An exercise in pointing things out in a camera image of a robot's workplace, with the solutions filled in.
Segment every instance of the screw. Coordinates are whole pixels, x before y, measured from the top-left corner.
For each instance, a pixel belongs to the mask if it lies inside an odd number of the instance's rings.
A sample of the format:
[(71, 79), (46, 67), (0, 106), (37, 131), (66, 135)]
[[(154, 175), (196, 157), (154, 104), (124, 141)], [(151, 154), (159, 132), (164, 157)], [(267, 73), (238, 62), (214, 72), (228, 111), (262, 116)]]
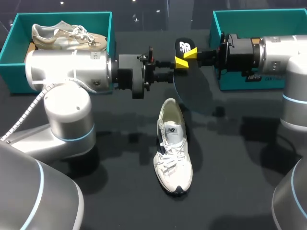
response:
[(99, 81), (94, 81), (94, 86), (99, 86), (100, 82)]

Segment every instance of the sneaker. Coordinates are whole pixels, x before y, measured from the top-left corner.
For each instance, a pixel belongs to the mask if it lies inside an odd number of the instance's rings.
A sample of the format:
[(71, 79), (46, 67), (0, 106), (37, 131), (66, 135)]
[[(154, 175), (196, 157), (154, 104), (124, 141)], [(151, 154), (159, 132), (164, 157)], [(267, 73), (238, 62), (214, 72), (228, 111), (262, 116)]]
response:
[(159, 149), (153, 159), (155, 173), (168, 192), (181, 195), (191, 185), (193, 169), (183, 115), (175, 99), (164, 102), (157, 132)]
[(66, 49), (102, 51), (106, 49), (106, 37), (88, 33), (81, 25), (69, 25), (64, 21), (54, 26), (32, 26), (32, 39), (39, 49)]

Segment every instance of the teal shoe box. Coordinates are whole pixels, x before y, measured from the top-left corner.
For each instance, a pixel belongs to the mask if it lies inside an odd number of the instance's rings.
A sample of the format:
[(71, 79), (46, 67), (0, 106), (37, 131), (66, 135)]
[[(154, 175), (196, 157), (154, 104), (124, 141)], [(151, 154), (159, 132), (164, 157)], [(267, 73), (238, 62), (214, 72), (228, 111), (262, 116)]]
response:
[[(307, 35), (306, 9), (213, 11), (210, 48), (216, 49), (221, 32), (237, 34), (239, 38), (263, 36)], [(222, 71), (220, 90), (283, 89), (284, 79), (263, 76), (258, 82), (245, 82), (240, 72)]]
[(82, 25), (91, 33), (107, 37), (107, 52), (115, 57), (115, 35), (112, 12), (19, 13), (0, 53), (0, 75), (11, 93), (32, 93), (25, 76), (24, 59), (30, 44), (33, 24), (56, 25), (65, 21)]

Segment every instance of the shoe tongue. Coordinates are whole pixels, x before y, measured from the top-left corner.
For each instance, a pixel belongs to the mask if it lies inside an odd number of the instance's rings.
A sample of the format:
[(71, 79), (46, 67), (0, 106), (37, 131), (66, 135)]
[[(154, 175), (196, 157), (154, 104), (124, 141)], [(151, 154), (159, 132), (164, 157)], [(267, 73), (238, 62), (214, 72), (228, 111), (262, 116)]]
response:
[(165, 123), (165, 136), (169, 144), (177, 144), (183, 139), (183, 130), (181, 125)]

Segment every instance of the white cable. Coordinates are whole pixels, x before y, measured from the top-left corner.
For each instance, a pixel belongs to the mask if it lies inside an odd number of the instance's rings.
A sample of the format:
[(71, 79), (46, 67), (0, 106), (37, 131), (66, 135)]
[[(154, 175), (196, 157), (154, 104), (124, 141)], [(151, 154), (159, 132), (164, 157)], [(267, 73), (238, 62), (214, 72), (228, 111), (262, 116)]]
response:
[[(66, 78), (65, 81), (72, 81), (77, 84), (79, 84), (82, 88), (84, 88), (86, 91), (90, 93), (97, 93), (97, 91), (92, 90), (90, 87), (88, 87), (83, 81), (76, 79), (76, 78)], [(25, 121), (25, 119), (29, 116), (29, 114), (32, 112), (32, 110), (37, 106), (39, 101), (44, 98), (44, 96), (52, 90), (54, 87), (56, 87), (58, 84), (50, 84), (46, 88), (42, 90), (42, 92), (39, 93), (39, 95), (34, 99), (34, 101), (30, 104), (30, 106), (27, 108), (27, 110), (24, 112), (24, 114), (19, 118), (19, 120), (13, 125), (13, 127), (0, 139), (1, 141), (5, 141), (11, 134), (13, 134), (16, 129)]]
[(47, 86), (42, 92), (39, 93), (39, 95), (34, 99), (34, 101), (30, 104), (30, 106), (27, 108), (27, 110), (24, 112), (24, 114), (19, 118), (19, 120), (13, 125), (13, 127), (1, 138), (2, 141), (5, 141), (6, 138), (8, 138), (13, 132), (16, 131), (16, 129), (24, 122), (24, 120), (29, 116), (29, 114), (32, 112), (32, 110), (37, 106), (39, 101), (46, 95), (47, 92), (52, 90), (56, 85), (51, 84)]

